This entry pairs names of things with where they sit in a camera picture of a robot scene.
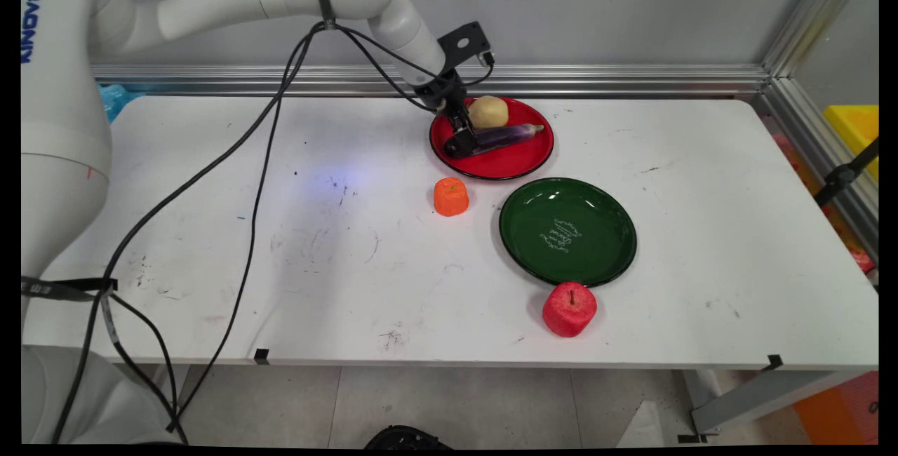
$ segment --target black cable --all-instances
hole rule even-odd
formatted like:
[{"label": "black cable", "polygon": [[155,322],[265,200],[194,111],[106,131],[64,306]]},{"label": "black cable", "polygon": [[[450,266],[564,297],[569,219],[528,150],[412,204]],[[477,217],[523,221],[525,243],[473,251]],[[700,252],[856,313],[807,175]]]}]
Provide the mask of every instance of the black cable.
[{"label": "black cable", "polygon": [[480,79],[472,80],[471,82],[462,82],[462,86],[465,86],[465,88],[471,88],[471,86],[477,86],[478,84],[481,84],[481,82],[484,82],[485,80],[489,79],[491,75],[493,75],[493,68],[494,65],[490,64],[490,69],[487,70],[487,73],[485,73],[484,76],[482,76]]},{"label": "black cable", "polygon": [[[302,46],[302,52],[299,55],[299,58],[296,60],[296,69],[298,69],[302,65],[302,61],[305,60],[305,54],[309,50],[309,46],[311,44],[311,35],[314,35],[321,30],[315,30],[312,28],[312,32],[307,35],[307,39],[304,39],[305,45]],[[290,59],[288,60],[288,64],[286,64],[286,68],[283,69],[283,78],[281,80],[281,85],[288,85],[288,72],[290,70],[290,63],[293,61],[296,56],[296,50],[298,50],[300,46],[296,46],[293,53],[290,54]],[[225,346],[225,342],[227,341],[228,335],[231,334],[231,328],[234,325],[234,319],[237,317],[237,308],[240,306],[240,299],[243,296],[243,288],[246,286],[246,280],[250,275],[250,266],[253,264],[253,249],[255,248],[256,243],[256,216],[259,214],[259,204],[262,198],[262,188],[265,187],[265,175],[269,170],[269,159],[272,156],[272,143],[275,138],[275,130],[278,128],[278,119],[280,117],[280,107],[281,107],[281,98],[278,99],[278,104],[275,109],[275,117],[272,120],[272,131],[269,133],[269,143],[267,143],[265,149],[265,161],[262,163],[262,175],[259,181],[259,189],[256,191],[256,201],[253,204],[253,218],[250,219],[250,252],[246,258],[246,267],[243,270],[243,280],[240,282],[240,289],[237,290],[237,300],[234,302],[234,311],[231,313],[231,321],[228,322],[227,330],[224,332],[224,337],[222,338],[221,344],[218,345],[218,349],[215,350],[214,356],[209,360],[209,364],[206,366],[206,369],[203,370],[202,375],[199,376],[198,382],[196,382],[196,386],[194,386],[193,390],[190,392],[187,400],[184,401],[183,407],[180,408],[180,412],[177,414],[177,417],[171,421],[166,429],[171,430],[174,424],[180,420],[180,416],[184,414],[184,410],[187,409],[187,405],[190,405],[190,401],[192,401],[193,396],[196,395],[196,392],[199,390],[199,387],[203,384],[203,380],[206,379],[206,375],[208,375],[209,370],[212,369],[212,365],[215,364],[215,360],[218,360],[218,354],[221,354],[222,348]]]},{"label": "black cable", "polygon": [[[317,22],[312,27],[311,31],[308,34],[306,34],[305,37],[302,38],[300,43],[296,46],[297,49],[305,41],[311,39],[311,37],[314,36],[315,33],[323,30],[323,25],[324,25],[323,22]],[[293,72],[289,76],[288,81],[292,81],[295,78],[296,73],[299,72],[299,67],[300,66],[298,64],[295,66],[295,68],[293,69]],[[190,178],[188,181],[186,181],[186,183],[184,183],[183,185],[180,185],[180,187],[178,187],[173,193],[169,194],[166,198],[164,198],[164,200],[160,201],[160,203],[158,203],[156,206],[154,206],[153,209],[150,210],[150,212],[148,212],[147,214],[144,215],[143,218],[138,220],[138,223],[135,224],[135,226],[131,230],[129,230],[128,234],[125,235],[125,238],[122,239],[122,242],[119,243],[118,248],[116,248],[115,252],[112,255],[112,258],[110,258],[109,264],[107,264],[107,266],[106,266],[106,270],[103,273],[102,289],[100,289],[97,292],[96,296],[94,296],[94,298],[93,298],[93,302],[91,303],[91,312],[90,312],[90,316],[88,316],[88,320],[87,320],[87,331],[86,331],[86,334],[84,335],[84,342],[83,342],[83,345],[81,345],[81,357],[78,361],[78,368],[76,369],[76,374],[74,374],[74,379],[72,382],[72,386],[69,389],[68,396],[65,399],[65,405],[62,409],[62,412],[59,414],[59,420],[57,421],[57,426],[55,427],[55,430],[54,430],[52,443],[59,443],[59,438],[61,437],[63,428],[65,427],[65,421],[67,421],[68,415],[70,414],[70,412],[72,410],[72,405],[74,404],[74,398],[76,398],[76,395],[77,395],[78,386],[81,384],[81,378],[83,378],[84,367],[86,367],[86,364],[87,364],[87,357],[90,354],[91,340],[93,337],[93,327],[96,323],[96,318],[97,318],[97,309],[100,306],[100,300],[102,299],[103,295],[106,292],[108,292],[108,290],[109,290],[109,287],[110,287],[109,280],[110,280],[110,277],[112,277],[112,270],[113,270],[113,268],[115,268],[115,264],[118,263],[119,258],[121,257],[122,252],[124,252],[125,247],[128,245],[128,243],[130,243],[132,241],[132,239],[134,239],[134,236],[137,235],[138,232],[140,232],[140,229],[142,229],[144,227],[144,225],[147,224],[147,222],[149,222],[150,219],[152,219],[157,213],[159,213],[160,210],[163,210],[163,208],[166,207],[169,203],[171,203],[171,201],[173,201],[175,198],[180,196],[180,194],[187,191],[187,189],[192,187],[193,184],[196,184],[196,181],[199,181],[200,178],[204,177],[204,175],[211,172],[213,168],[215,168],[216,166],[221,164],[221,162],[225,161],[225,159],[227,159],[228,156],[231,156],[232,154],[234,154],[235,150],[240,148],[240,146],[243,145],[244,142],[246,142],[246,140],[249,139],[249,137],[251,135],[253,135],[253,133],[257,130],[257,128],[259,128],[259,125],[265,119],[267,114],[272,110],[272,107],[276,103],[278,103],[280,98],[283,97],[283,93],[285,93],[287,88],[288,88],[287,85],[281,86],[281,88],[278,90],[278,92],[276,92],[276,94],[272,97],[272,100],[269,101],[269,104],[267,104],[266,107],[262,110],[262,113],[259,115],[259,117],[257,117],[256,121],[254,121],[253,125],[250,126],[249,130],[247,130],[246,133],[244,133],[243,136],[241,136],[240,139],[238,139],[237,142],[235,142],[234,145],[231,146],[231,148],[229,148],[226,152],[222,153],[222,155],[218,156],[218,158],[216,158],[205,168],[203,168],[202,170],[197,172],[196,175],[194,175],[192,178]],[[107,329],[112,329],[112,332],[114,334],[114,327],[110,328],[108,326]],[[131,364],[129,364],[129,366],[131,366],[132,369],[139,370],[137,368],[137,366],[134,366],[133,362]],[[164,405],[166,405],[166,408],[169,408],[167,401],[164,401]],[[173,416],[173,418],[175,420],[177,419],[177,417],[179,417],[179,415]],[[173,427],[174,427],[174,423],[170,424],[169,429],[171,429]]]},{"label": "black cable", "polygon": [[156,341],[158,341],[159,346],[161,348],[163,348],[163,357],[166,358],[166,367],[168,369],[169,382],[171,383],[171,409],[173,409],[175,412],[177,412],[177,386],[175,385],[175,380],[174,380],[174,369],[171,367],[171,358],[169,357],[169,354],[168,354],[168,348],[166,347],[166,341],[163,340],[163,335],[161,335],[161,333],[159,332],[159,329],[156,328],[156,325],[153,324],[153,321],[150,321],[150,318],[147,318],[147,316],[144,316],[144,314],[140,310],[137,310],[134,307],[132,307],[129,303],[125,302],[125,300],[122,300],[121,298],[119,298],[119,296],[116,295],[115,293],[112,293],[112,295],[110,295],[110,296],[112,296],[112,299],[116,300],[116,302],[118,302],[119,305],[121,305],[125,309],[130,310],[131,313],[134,314],[135,316],[137,316],[138,318],[140,318],[141,321],[144,321],[145,323],[147,323],[147,326],[150,327],[151,330],[153,330],[153,335],[156,335]]},{"label": "black cable", "polygon": [[[288,64],[286,64],[286,68],[283,71],[283,79],[281,80],[281,88],[279,88],[279,91],[276,92],[276,94],[273,96],[272,100],[269,101],[269,104],[266,105],[265,109],[262,111],[260,116],[257,117],[256,121],[254,121],[254,123],[250,127],[250,129],[247,130],[247,132],[244,133],[243,136],[241,136],[240,139],[238,139],[237,142],[235,142],[234,145],[231,146],[230,149],[228,149],[226,152],[222,153],[221,156],[218,156],[218,158],[216,158],[205,168],[203,168],[202,170],[197,172],[196,175],[194,175],[192,178],[190,178],[188,181],[186,181],[186,183],[184,183],[183,185],[180,185],[180,187],[178,189],[176,189],[173,193],[169,194],[166,198],[164,198],[164,200],[160,201],[160,203],[158,203],[156,206],[154,206],[153,209],[150,210],[150,212],[148,212],[147,214],[145,214],[143,216],[143,218],[141,218],[141,220],[138,220],[138,223],[135,224],[135,226],[131,230],[129,230],[128,234],[125,235],[125,238],[122,239],[122,242],[119,243],[118,248],[116,248],[115,252],[112,255],[112,258],[110,258],[109,264],[107,264],[106,270],[103,273],[102,289],[100,289],[97,292],[96,296],[93,299],[92,305],[91,305],[91,312],[90,312],[90,316],[88,318],[87,332],[86,332],[86,335],[84,335],[84,344],[83,344],[83,348],[81,348],[81,357],[79,359],[78,368],[76,370],[76,376],[74,376],[74,380],[73,380],[71,389],[69,390],[67,401],[65,401],[64,408],[59,415],[57,427],[55,428],[55,431],[54,431],[53,443],[59,442],[59,438],[61,437],[62,430],[65,427],[65,421],[67,421],[68,414],[72,409],[72,405],[74,404],[74,398],[76,398],[78,386],[81,384],[81,378],[83,378],[83,372],[84,372],[84,368],[86,367],[87,357],[89,356],[89,353],[90,353],[90,344],[91,344],[91,340],[92,340],[92,336],[93,336],[93,327],[96,323],[97,309],[98,309],[98,306],[100,305],[100,302],[103,302],[103,312],[104,312],[104,316],[105,316],[105,320],[106,320],[106,324],[107,324],[107,329],[109,331],[109,336],[110,336],[110,338],[112,338],[112,341],[113,341],[113,347],[116,348],[116,351],[119,353],[119,356],[121,356],[122,359],[125,361],[125,363],[128,364],[128,367],[131,368],[132,370],[134,370],[134,372],[138,374],[138,377],[140,377],[141,380],[144,380],[144,383],[147,383],[147,386],[150,387],[151,390],[153,390],[153,392],[157,396],[157,398],[160,398],[160,401],[163,403],[164,407],[166,407],[166,411],[168,411],[168,413],[171,417],[171,422],[169,424],[169,427],[167,427],[166,429],[169,431],[171,429],[177,429],[177,431],[179,432],[179,436],[182,437],[182,440],[184,441],[184,443],[187,443],[187,437],[183,433],[182,427],[180,426],[180,422],[179,422],[180,415],[183,414],[184,409],[187,407],[187,405],[189,405],[190,401],[192,401],[193,396],[196,395],[196,392],[199,390],[199,386],[202,385],[203,380],[205,380],[206,375],[208,375],[209,370],[211,369],[212,365],[215,363],[215,360],[218,358],[219,354],[221,353],[222,348],[224,348],[225,342],[227,341],[227,338],[229,337],[231,329],[233,328],[233,325],[234,325],[234,319],[236,318],[237,310],[240,306],[241,296],[243,296],[243,289],[246,286],[246,280],[249,275],[251,260],[253,260],[253,248],[254,248],[254,244],[255,244],[256,216],[257,216],[257,211],[259,210],[261,192],[262,192],[262,188],[263,188],[263,185],[265,182],[265,175],[267,172],[267,164],[269,164],[270,154],[272,154],[272,142],[274,139],[276,124],[278,123],[278,119],[279,119],[283,93],[286,92],[286,89],[289,86],[289,82],[291,82],[295,78],[296,73],[299,72],[299,69],[302,66],[302,61],[304,60],[305,54],[307,53],[308,47],[310,46],[311,38],[314,37],[314,35],[317,34],[318,32],[323,31],[323,29],[324,29],[323,26],[324,26],[323,22],[317,22],[311,28],[310,32],[308,34],[306,34],[305,37],[302,38],[301,41],[299,41],[299,43],[293,50],[293,53],[291,53]],[[394,89],[396,89],[402,95],[402,97],[406,98],[408,101],[410,101],[411,103],[416,105],[416,107],[423,108],[424,110],[427,110],[429,112],[435,112],[435,110],[431,109],[430,107],[425,107],[424,105],[418,104],[408,94],[403,92],[398,87],[398,85],[394,82],[394,80],[390,79],[390,76],[386,75],[386,72],[384,72],[384,70],[381,68],[381,66],[379,66],[379,64],[375,61],[375,59],[373,59],[373,57],[371,56],[371,53],[369,53],[368,50],[366,50],[365,47],[363,47],[362,44],[359,43],[359,41],[357,41],[356,38],[353,37],[352,35],[355,34],[355,35],[361,36],[366,41],[369,41],[369,43],[372,43],[374,46],[378,47],[381,51],[384,51],[385,53],[390,54],[390,56],[394,57],[396,60],[400,60],[400,62],[403,62],[403,63],[407,64],[408,66],[411,66],[411,68],[413,68],[413,69],[417,69],[419,72],[423,72],[426,75],[432,76],[432,78],[434,78],[434,79],[438,79],[438,80],[441,80],[442,82],[447,82],[447,83],[451,83],[452,81],[450,81],[449,79],[441,78],[440,76],[437,76],[434,73],[429,72],[429,70],[426,70],[426,69],[421,68],[420,66],[417,66],[415,63],[408,62],[408,60],[402,58],[400,55],[395,54],[393,51],[382,46],[382,44],[378,43],[378,41],[375,41],[371,37],[368,37],[368,35],[357,32],[356,30],[353,30],[351,28],[341,27],[341,25],[336,25],[336,28],[340,29],[340,31],[343,31],[344,34],[349,36],[349,38],[356,44],[356,46],[358,46],[359,49],[362,50],[362,53],[365,54],[365,56],[368,57],[369,60],[371,60],[373,66],[375,66],[375,69],[378,70],[378,72],[381,74],[381,76],[383,76],[387,80],[387,82],[389,82],[391,84],[391,86],[393,86]],[[300,57],[297,60],[293,71],[289,72],[290,63],[292,62],[292,60],[296,54],[296,51],[298,51],[300,49],[300,47],[302,47],[302,53],[300,54]],[[461,85],[462,86],[474,86],[474,85],[482,82],[483,80],[486,80],[492,74],[492,72],[493,72],[493,65],[490,64],[490,70],[488,70],[487,74],[483,78],[477,79],[476,81],[471,82],[471,83],[463,83],[462,82]],[[157,386],[154,385],[154,383],[147,376],[145,376],[145,374],[143,372],[141,372],[141,370],[134,364],[134,361],[131,360],[131,357],[128,356],[128,353],[126,353],[124,347],[122,347],[121,342],[119,342],[118,335],[116,335],[116,333],[115,333],[115,325],[112,323],[112,313],[109,311],[108,300],[103,299],[103,296],[105,293],[109,292],[109,280],[110,280],[110,277],[112,277],[112,270],[115,268],[115,265],[116,265],[116,263],[118,263],[119,258],[121,258],[121,255],[124,253],[124,249],[126,248],[126,246],[128,246],[128,244],[132,241],[132,239],[134,239],[134,236],[137,235],[138,232],[140,232],[140,230],[145,226],[145,224],[147,224],[149,222],[149,220],[151,220],[157,213],[159,213],[160,210],[163,210],[163,208],[166,207],[169,203],[171,203],[171,201],[173,201],[175,198],[177,198],[182,193],[187,191],[187,189],[192,187],[193,184],[196,184],[196,181],[199,181],[200,178],[205,177],[205,175],[208,174],[209,172],[211,172],[216,166],[218,166],[225,159],[229,158],[229,156],[234,154],[234,152],[236,152],[237,149],[240,148],[240,146],[243,145],[243,143],[246,142],[246,140],[249,139],[249,137],[251,135],[253,135],[253,133],[255,133],[257,128],[259,128],[262,121],[264,121],[267,114],[272,110],[272,107],[275,107],[275,105],[276,105],[275,118],[272,121],[272,132],[269,134],[269,144],[267,144],[267,149],[266,149],[266,154],[265,154],[265,162],[263,164],[262,175],[261,175],[260,184],[259,184],[259,191],[257,191],[256,201],[255,201],[254,208],[253,208],[253,222],[251,222],[249,257],[247,258],[247,264],[246,264],[246,267],[243,272],[243,280],[241,281],[241,287],[237,293],[237,300],[235,300],[235,303],[234,303],[234,311],[232,312],[232,315],[231,315],[231,321],[229,321],[229,323],[228,323],[227,330],[224,332],[224,337],[222,338],[221,344],[219,344],[218,350],[215,351],[215,354],[212,357],[212,359],[209,361],[209,364],[206,366],[206,369],[203,370],[202,376],[200,376],[198,383],[196,383],[195,388],[193,388],[192,392],[190,393],[187,400],[185,401],[183,407],[180,409],[180,411],[177,411],[177,403],[174,403],[174,408],[172,408],[168,405],[168,401],[166,400],[166,398],[164,398],[164,395],[161,394],[161,391],[157,388]],[[164,354],[164,356],[166,356],[166,366],[168,368],[171,385],[173,386],[173,399],[176,399],[177,396],[176,396],[174,380],[173,380],[173,377],[174,377],[173,368],[171,367],[170,360],[168,359],[167,349],[166,349],[166,346],[164,345],[163,338],[161,338],[160,332],[158,331],[158,329],[156,329],[154,327],[154,325],[149,321],[149,319],[145,318],[145,316],[143,314],[141,314],[140,312],[138,312],[137,309],[134,309],[132,306],[126,304],[124,302],[124,300],[119,299],[119,297],[115,296],[114,294],[113,294],[113,298],[117,302],[121,303],[123,305],[123,307],[125,307],[126,309],[129,309],[133,313],[135,313],[135,315],[137,315],[138,318],[141,318],[141,321],[144,321],[145,323],[147,323],[147,325],[149,325],[150,328],[154,331],[155,337],[159,341],[161,348],[163,348],[163,354]]]},{"label": "black cable", "polygon": [[[420,66],[417,66],[415,63],[412,63],[412,62],[410,62],[409,60],[406,60],[405,58],[402,58],[400,55],[395,54],[393,51],[391,51],[391,50],[387,49],[386,47],[384,47],[384,44],[379,43],[379,41],[374,40],[373,38],[369,37],[368,35],[365,35],[365,34],[361,33],[361,32],[358,31],[358,30],[353,30],[352,28],[344,27],[344,25],[334,25],[334,27],[336,27],[337,30],[340,30],[340,31],[343,32],[344,34],[353,34],[353,35],[358,35],[359,37],[362,37],[363,39],[365,39],[366,41],[368,41],[368,43],[371,43],[373,46],[377,47],[377,49],[380,49],[381,51],[384,51],[384,53],[389,54],[390,56],[394,57],[396,60],[400,60],[400,62],[403,62],[403,63],[405,63],[406,65],[410,66],[411,68],[416,69],[418,72],[422,72],[422,73],[424,73],[424,74],[426,74],[426,75],[432,76],[432,78],[434,78],[434,79],[436,79],[436,80],[439,80],[439,81],[442,81],[442,82],[445,82],[445,83],[447,83],[447,84],[455,84],[455,82],[454,82],[453,80],[446,79],[446,78],[443,78],[442,76],[436,75],[435,73],[430,72],[430,71],[427,70],[427,69],[423,69],[423,68],[421,68]],[[472,82],[462,82],[462,83],[459,83],[459,85],[465,86],[465,88],[468,88],[469,86],[474,86],[474,85],[480,84],[481,82],[484,82],[484,80],[486,80],[492,73],[493,73],[493,65],[490,64],[490,70],[488,70],[487,75],[482,76],[482,78],[477,79],[477,80],[474,80],[474,81],[472,81]]]},{"label": "black cable", "polygon": [[340,30],[340,31],[343,32],[344,35],[349,37],[349,40],[356,43],[356,46],[358,47],[358,49],[360,51],[362,51],[362,54],[365,54],[365,56],[368,57],[369,62],[371,62],[371,64],[373,66],[375,66],[375,69],[377,69],[377,71],[381,74],[382,78],[386,79],[386,81],[390,83],[390,86],[392,86],[392,88],[394,88],[398,94],[402,95],[402,98],[405,98],[408,102],[410,102],[412,105],[414,105],[417,108],[426,110],[431,113],[436,113],[436,109],[427,107],[426,105],[423,105],[423,104],[418,104],[414,98],[412,98],[405,91],[402,91],[402,88],[400,88],[400,86],[398,86],[398,84],[396,84],[396,82],[393,79],[390,79],[390,76],[388,76],[387,73],[384,72],[384,69],[382,69],[381,66],[379,66],[379,64],[376,62],[375,57],[373,57],[371,55],[371,53],[368,52],[368,49],[365,49],[365,46],[362,46],[362,43],[360,43],[360,41],[358,41],[358,39],[356,39],[356,37],[353,36],[353,34],[350,34],[346,30]]}]

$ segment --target eggplant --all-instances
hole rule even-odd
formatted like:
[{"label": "eggplant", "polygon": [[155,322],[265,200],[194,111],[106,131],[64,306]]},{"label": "eggplant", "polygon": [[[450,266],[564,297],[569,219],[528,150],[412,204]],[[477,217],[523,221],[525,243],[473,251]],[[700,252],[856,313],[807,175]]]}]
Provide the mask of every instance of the eggplant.
[{"label": "eggplant", "polygon": [[542,124],[517,124],[517,126],[501,126],[499,128],[485,128],[484,130],[474,130],[474,137],[477,139],[478,145],[472,152],[464,152],[459,146],[458,140],[451,137],[446,140],[443,150],[450,158],[461,159],[468,156],[477,156],[491,150],[499,149],[514,145],[519,142],[525,142],[532,136],[545,128]]}]

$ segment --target blue object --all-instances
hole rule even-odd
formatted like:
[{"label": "blue object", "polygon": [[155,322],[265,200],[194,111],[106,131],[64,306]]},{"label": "blue object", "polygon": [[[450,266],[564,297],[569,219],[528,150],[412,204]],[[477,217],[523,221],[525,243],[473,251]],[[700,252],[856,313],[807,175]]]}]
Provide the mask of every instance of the blue object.
[{"label": "blue object", "polygon": [[97,88],[100,89],[100,98],[102,98],[103,108],[106,109],[106,117],[109,118],[110,123],[115,121],[116,116],[121,113],[121,110],[125,108],[128,102],[138,97],[144,97],[147,94],[132,93],[121,84],[113,84],[112,86],[105,86],[105,88],[98,84]]}]

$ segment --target kinova logo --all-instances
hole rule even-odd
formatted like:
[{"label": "kinova logo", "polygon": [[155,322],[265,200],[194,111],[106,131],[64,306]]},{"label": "kinova logo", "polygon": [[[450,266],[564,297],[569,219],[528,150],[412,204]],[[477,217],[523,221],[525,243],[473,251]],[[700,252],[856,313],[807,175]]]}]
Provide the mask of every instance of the kinova logo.
[{"label": "kinova logo", "polygon": [[36,4],[38,0],[28,0],[25,3],[25,14],[22,15],[22,63],[29,63],[32,60],[34,51],[34,41],[32,37],[35,28],[38,27],[38,9],[41,8]]}]

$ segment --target white table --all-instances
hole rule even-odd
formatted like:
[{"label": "white table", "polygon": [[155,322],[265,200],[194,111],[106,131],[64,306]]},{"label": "white table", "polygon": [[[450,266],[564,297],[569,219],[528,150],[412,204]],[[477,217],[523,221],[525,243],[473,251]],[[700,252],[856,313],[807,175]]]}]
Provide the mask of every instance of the white table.
[{"label": "white table", "polygon": [[[268,349],[270,363],[760,370],[779,354],[783,366],[759,380],[813,370],[790,376],[800,388],[787,389],[805,396],[878,369],[878,296],[749,105],[526,102],[554,129],[549,161],[510,181],[466,178],[471,207],[445,218],[433,185],[457,174],[430,150],[427,113],[391,98],[286,99],[219,363]],[[101,275],[126,230],[266,103],[130,104],[112,126],[106,206],[44,278]],[[151,220],[116,266],[119,294],[160,328],[176,363],[205,363],[227,327],[269,125]],[[594,289],[599,314],[572,339],[545,328],[551,286],[514,264],[497,231],[508,195],[553,175],[612,194],[638,234],[635,261]],[[80,347],[88,305],[33,300],[23,341]],[[143,323],[112,310],[129,354],[160,361]],[[95,331],[93,350],[116,359],[102,321]],[[731,414],[715,411],[724,422],[706,427]]]}]

